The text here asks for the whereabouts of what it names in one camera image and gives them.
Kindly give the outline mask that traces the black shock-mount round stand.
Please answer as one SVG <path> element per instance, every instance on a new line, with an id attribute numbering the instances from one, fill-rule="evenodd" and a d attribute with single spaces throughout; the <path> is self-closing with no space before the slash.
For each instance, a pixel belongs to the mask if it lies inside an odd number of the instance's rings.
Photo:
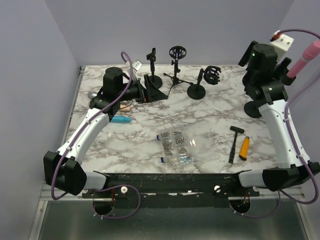
<path id="1" fill-rule="evenodd" d="M 193 100 L 201 100 L 206 95 L 205 88 L 201 85 L 204 79 L 209 85 L 217 85 L 220 82 L 222 70 L 218 66 L 209 65 L 206 69 L 201 68 L 197 77 L 197 83 L 187 89 L 187 95 Z"/>

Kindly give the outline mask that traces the black tripod mic stand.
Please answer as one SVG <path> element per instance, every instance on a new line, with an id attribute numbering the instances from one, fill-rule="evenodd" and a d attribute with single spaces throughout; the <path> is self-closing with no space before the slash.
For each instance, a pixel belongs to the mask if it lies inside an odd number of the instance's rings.
<path id="1" fill-rule="evenodd" d="M 174 86 L 179 85 L 181 83 L 193 85 L 192 82 L 179 79 L 177 76 L 178 73 L 181 72 L 181 70 L 179 69 L 179 60 L 183 59 L 186 55 L 187 55 L 187 50 L 183 46 L 180 46 L 180 45 L 173 46 L 169 50 L 169 56 L 172 58 L 171 65 L 174 67 L 174 70 L 173 70 L 173 76 L 168 75 L 167 73 L 163 74 L 164 76 L 169 77 L 172 81 L 171 87 L 170 87 L 169 92 L 167 94 L 167 98 L 169 97 L 171 90 Z"/>

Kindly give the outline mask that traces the blue microphone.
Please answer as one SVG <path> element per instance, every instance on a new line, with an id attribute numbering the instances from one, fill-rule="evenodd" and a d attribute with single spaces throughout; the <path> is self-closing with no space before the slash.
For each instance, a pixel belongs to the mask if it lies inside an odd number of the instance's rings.
<path id="1" fill-rule="evenodd" d="M 111 123 L 130 123 L 131 121 L 132 119 L 130 117 L 121 115 L 116 115 L 110 120 Z"/>

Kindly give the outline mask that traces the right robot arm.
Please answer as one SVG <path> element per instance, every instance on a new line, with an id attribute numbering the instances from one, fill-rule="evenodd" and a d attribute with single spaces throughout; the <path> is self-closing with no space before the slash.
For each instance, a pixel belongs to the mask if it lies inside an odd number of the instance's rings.
<path id="1" fill-rule="evenodd" d="M 244 111 L 266 122 L 277 166 L 239 173 L 239 178 L 230 183 L 230 191 L 236 196 L 243 195 L 248 187 L 280 191 L 305 183 L 320 172 L 320 164 L 312 162 L 305 152 L 286 109 L 289 100 L 285 87 L 296 79 L 288 76 L 290 62 L 288 57 L 278 62 L 278 53 L 271 44 L 252 41 L 238 63 L 246 67 L 242 83 L 252 99 Z"/>

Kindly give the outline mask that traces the pink microphone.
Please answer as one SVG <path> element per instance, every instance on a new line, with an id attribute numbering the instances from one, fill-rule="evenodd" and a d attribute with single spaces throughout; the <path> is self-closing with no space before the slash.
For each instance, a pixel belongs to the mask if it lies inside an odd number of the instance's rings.
<path id="1" fill-rule="evenodd" d="M 293 65 L 293 67 L 288 71 L 286 76 L 293 79 L 297 74 L 314 58 L 320 54 L 320 41 L 316 40 L 311 43 L 303 52 L 298 61 Z"/>

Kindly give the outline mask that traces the black round-base mic stand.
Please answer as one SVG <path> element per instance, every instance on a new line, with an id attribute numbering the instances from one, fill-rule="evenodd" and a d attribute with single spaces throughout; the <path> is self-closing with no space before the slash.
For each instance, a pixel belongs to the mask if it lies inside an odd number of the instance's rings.
<path id="1" fill-rule="evenodd" d="M 155 88 L 160 89 L 163 85 L 162 79 L 155 75 L 155 61 L 156 61 L 156 48 L 153 47 L 151 53 L 146 55 L 146 60 L 150 62 L 151 76 L 149 77 L 151 83 Z"/>

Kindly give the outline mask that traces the black clip round stand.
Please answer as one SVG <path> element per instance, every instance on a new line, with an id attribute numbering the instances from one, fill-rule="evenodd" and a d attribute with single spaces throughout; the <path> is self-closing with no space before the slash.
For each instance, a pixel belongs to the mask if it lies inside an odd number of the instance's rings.
<path id="1" fill-rule="evenodd" d="M 272 105 L 275 101 L 288 100 L 285 86 L 290 86 L 296 77 L 290 78 L 286 74 L 277 76 L 270 74 L 247 72 L 242 83 L 245 94 L 251 98 L 243 109 L 251 118 L 260 118 L 259 107 L 268 104 Z"/>

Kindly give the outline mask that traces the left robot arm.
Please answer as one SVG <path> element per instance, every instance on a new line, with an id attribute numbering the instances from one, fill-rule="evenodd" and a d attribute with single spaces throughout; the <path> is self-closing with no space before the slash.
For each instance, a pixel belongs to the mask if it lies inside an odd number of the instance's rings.
<path id="1" fill-rule="evenodd" d="M 83 190 L 93 190 L 99 197 L 110 194 L 107 176 L 85 172 L 82 161 L 97 135 L 120 109 L 122 101 L 135 100 L 139 104 L 166 100 L 168 96 L 156 88 L 150 77 L 125 84 L 126 75 L 119 67 L 109 67 L 103 75 L 103 85 L 90 100 L 89 109 L 72 136 L 55 152 L 48 151 L 43 158 L 45 182 L 74 196 Z"/>

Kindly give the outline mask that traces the beige microphone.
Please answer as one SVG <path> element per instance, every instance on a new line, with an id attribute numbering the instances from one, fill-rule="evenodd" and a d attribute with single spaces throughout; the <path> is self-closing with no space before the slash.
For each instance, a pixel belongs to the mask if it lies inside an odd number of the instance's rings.
<path id="1" fill-rule="evenodd" d="M 120 112 L 130 112 L 131 106 L 130 105 L 121 105 L 119 111 Z"/>

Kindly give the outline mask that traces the silver mesh microphone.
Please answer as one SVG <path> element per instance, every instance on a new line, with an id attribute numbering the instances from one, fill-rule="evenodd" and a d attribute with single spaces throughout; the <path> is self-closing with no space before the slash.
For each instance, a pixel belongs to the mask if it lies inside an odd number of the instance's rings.
<path id="1" fill-rule="evenodd" d="M 94 92 L 94 91 L 90 91 L 88 94 L 87 94 L 87 97 L 89 99 L 92 99 L 92 98 L 95 98 L 97 96 L 97 93 Z"/>

